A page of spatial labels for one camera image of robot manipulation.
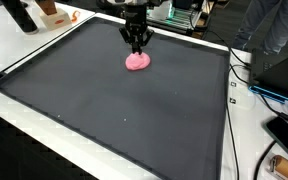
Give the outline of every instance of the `person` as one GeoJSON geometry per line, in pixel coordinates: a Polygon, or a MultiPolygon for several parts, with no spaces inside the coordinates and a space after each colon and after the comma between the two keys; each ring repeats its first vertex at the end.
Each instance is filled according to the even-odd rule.
{"type": "Polygon", "coordinates": [[[235,36],[232,47],[245,50],[247,42],[266,15],[280,1],[282,2],[273,24],[260,45],[260,49],[265,54],[278,54],[288,41],[288,0],[252,0],[246,11],[242,25],[235,36]]]}

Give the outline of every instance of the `white table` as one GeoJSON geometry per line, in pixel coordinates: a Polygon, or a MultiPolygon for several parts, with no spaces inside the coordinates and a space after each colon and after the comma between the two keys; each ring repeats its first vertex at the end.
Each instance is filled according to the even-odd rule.
{"type": "Polygon", "coordinates": [[[26,10],[39,28],[39,32],[35,35],[25,35],[4,6],[0,6],[0,71],[37,50],[52,39],[57,38],[64,32],[76,28],[81,22],[95,14],[91,11],[56,3],[56,6],[65,10],[70,17],[75,10],[78,10],[81,14],[77,22],[73,23],[72,26],[68,25],[48,31],[39,18],[41,9],[35,1],[26,0],[25,2],[29,4],[26,10]]]}
{"type": "MultiPolygon", "coordinates": [[[[95,17],[124,23],[124,20],[113,18],[103,14],[96,14],[95,17]]],[[[168,31],[153,28],[155,32],[179,39],[187,40],[197,44],[227,50],[226,47],[213,43],[178,35],[168,31]]],[[[250,54],[236,50],[237,55],[244,61],[250,61],[250,54]]],[[[25,60],[10,68],[7,72],[19,66],[37,53],[27,57],[25,60]]],[[[239,62],[232,56],[232,64],[239,62]]],[[[247,74],[237,68],[238,74],[247,79],[247,74]]],[[[239,157],[241,180],[252,179],[255,164],[272,139],[264,132],[261,123],[273,116],[259,98],[256,98],[247,87],[238,81],[233,74],[230,81],[237,83],[237,87],[229,87],[229,97],[237,100],[237,104],[229,104],[233,131],[239,157]]],[[[272,106],[279,110],[281,105],[271,102],[272,106]]],[[[155,175],[133,164],[132,162],[118,156],[117,154],[101,147],[91,140],[82,137],[55,121],[45,117],[16,101],[7,98],[0,93],[0,117],[15,127],[24,131],[39,142],[48,146],[61,156],[75,163],[98,179],[158,179],[155,175]]],[[[278,146],[273,148],[273,153],[288,157],[278,146]]],[[[236,169],[230,139],[230,131],[225,126],[223,157],[222,157],[222,180],[236,179],[236,169]]],[[[275,179],[262,168],[259,179],[275,179]]]]}

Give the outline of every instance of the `computer monitor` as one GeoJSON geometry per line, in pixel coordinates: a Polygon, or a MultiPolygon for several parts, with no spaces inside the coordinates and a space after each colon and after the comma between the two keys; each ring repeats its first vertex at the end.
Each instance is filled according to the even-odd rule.
{"type": "Polygon", "coordinates": [[[249,89],[281,103],[288,101],[288,58],[259,73],[256,67],[265,66],[267,59],[259,59],[256,54],[252,58],[249,89]]]}

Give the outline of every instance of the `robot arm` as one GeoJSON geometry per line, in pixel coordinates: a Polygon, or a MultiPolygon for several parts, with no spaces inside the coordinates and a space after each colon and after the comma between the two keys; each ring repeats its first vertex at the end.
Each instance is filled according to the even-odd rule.
{"type": "Polygon", "coordinates": [[[160,6],[167,0],[108,0],[113,5],[125,7],[125,27],[120,28],[120,33],[126,43],[132,46],[133,53],[142,54],[141,47],[146,46],[154,31],[147,28],[147,7],[160,6]]]}

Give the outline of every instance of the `pink dough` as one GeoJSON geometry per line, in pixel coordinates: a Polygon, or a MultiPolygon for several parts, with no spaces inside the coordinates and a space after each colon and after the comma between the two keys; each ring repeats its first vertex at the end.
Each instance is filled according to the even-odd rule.
{"type": "Polygon", "coordinates": [[[137,53],[130,54],[125,61],[126,68],[131,71],[136,71],[146,68],[151,62],[151,58],[146,54],[141,55],[137,53]]]}

